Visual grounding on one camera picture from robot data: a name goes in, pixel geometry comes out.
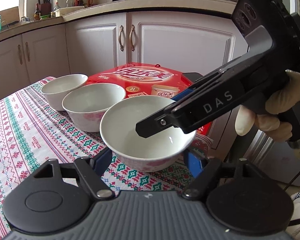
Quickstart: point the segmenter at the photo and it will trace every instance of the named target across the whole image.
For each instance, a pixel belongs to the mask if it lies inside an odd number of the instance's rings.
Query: human hand
[[[290,78],[289,83],[266,101],[266,111],[270,114],[283,113],[300,101],[300,74],[296,72],[287,72],[287,74]],[[287,141],[292,136],[290,123],[280,122],[275,116],[255,114],[245,106],[240,106],[235,120],[237,134],[240,136],[247,134],[253,124],[275,142]]]

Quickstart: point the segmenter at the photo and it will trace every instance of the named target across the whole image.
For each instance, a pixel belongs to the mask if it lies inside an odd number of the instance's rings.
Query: metal bolt
[[[163,125],[163,126],[165,126],[165,125],[167,124],[167,122],[166,122],[166,120],[161,119],[161,120],[160,120],[160,124]]]
[[[97,192],[99,198],[110,198],[113,195],[113,192],[109,189],[101,189]]]
[[[199,195],[199,191],[195,188],[192,188],[192,189],[187,189],[185,191],[185,196],[187,197],[197,197]]]

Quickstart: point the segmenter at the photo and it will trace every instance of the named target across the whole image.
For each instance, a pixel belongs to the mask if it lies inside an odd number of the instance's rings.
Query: white cabinet
[[[0,100],[30,85],[21,35],[0,42]]]
[[[202,75],[247,52],[230,19],[186,12],[133,12],[129,61]]]
[[[117,13],[96,16],[66,24],[72,74],[89,76],[127,63],[126,15]]]
[[[31,83],[70,74],[65,25],[23,33],[22,39]]]

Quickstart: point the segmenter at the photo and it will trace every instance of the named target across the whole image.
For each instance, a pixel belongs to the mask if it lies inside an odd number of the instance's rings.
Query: red box
[[[173,98],[192,84],[180,71],[135,62],[90,76],[87,84],[94,83],[117,84],[125,88],[126,98],[143,95]],[[197,133],[206,135],[210,125],[199,128]]]

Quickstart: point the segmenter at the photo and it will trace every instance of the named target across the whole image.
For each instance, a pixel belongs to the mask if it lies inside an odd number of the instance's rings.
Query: gray ribbed surface
[[[231,231],[226,233],[226,229],[207,214],[200,202],[184,200],[174,191],[122,191],[114,200],[98,202],[80,225],[66,232],[51,236],[26,236],[13,232],[5,240],[292,239],[284,232],[250,237]]]

